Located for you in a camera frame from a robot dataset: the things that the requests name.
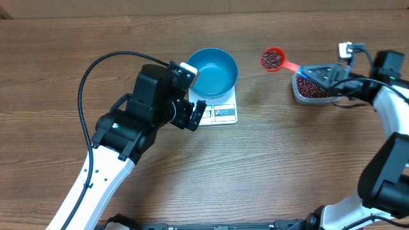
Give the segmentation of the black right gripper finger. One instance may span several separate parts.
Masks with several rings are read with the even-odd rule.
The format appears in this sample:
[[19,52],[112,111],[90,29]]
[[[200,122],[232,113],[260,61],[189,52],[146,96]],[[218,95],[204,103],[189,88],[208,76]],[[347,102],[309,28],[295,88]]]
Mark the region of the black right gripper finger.
[[331,96],[336,96],[337,92],[333,89],[333,85],[336,83],[337,77],[334,76],[307,76],[303,75],[304,78],[311,81],[315,86],[322,89],[324,92]]
[[331,77],[333,72],[338,69],[339,65],[336,63],[325,65],[306,65],[301,67],[300,74],[313,80],[324,80]]

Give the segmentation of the orange scoop with blue handle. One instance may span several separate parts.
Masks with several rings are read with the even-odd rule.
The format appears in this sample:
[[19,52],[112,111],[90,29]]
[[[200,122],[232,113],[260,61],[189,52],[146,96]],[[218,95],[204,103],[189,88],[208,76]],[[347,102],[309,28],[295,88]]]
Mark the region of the orange scoop with blue handle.
[[261,66],[268,72],[278,72],[279,70],[286,68],[303,78],[307,78],[307,76],[302,73],[302,67],[298,64],[289,62],[286,58],[285,52],[279,47],[267,48],[262,53]]

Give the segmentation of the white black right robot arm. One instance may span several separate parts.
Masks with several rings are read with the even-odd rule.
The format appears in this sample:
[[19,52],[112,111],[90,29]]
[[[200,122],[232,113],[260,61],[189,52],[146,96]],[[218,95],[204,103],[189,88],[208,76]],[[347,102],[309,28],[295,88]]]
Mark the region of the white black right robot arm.
[[363,229],[383,221],[403,229],[408,216],[408,81],[401,78],[404,54],[379,51],[368,77],[352,72],[354,50],[339,58],[339,64],[310,65],[295,72],[326,93],[348,96],[371,104],[379,114],[386,141],[367,164],[357,191],[338,203],[320,206],[291,229]]

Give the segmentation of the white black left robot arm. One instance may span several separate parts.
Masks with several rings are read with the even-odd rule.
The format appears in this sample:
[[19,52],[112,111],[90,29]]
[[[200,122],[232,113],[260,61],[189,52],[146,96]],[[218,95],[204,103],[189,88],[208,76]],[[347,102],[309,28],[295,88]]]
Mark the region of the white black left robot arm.
[[161,127],[198,128],[206,102],[185,99],[198,77],[199,71],[186,63],[143,65],[133,92],[98,119],[81,172],[48,229],[93,229]]

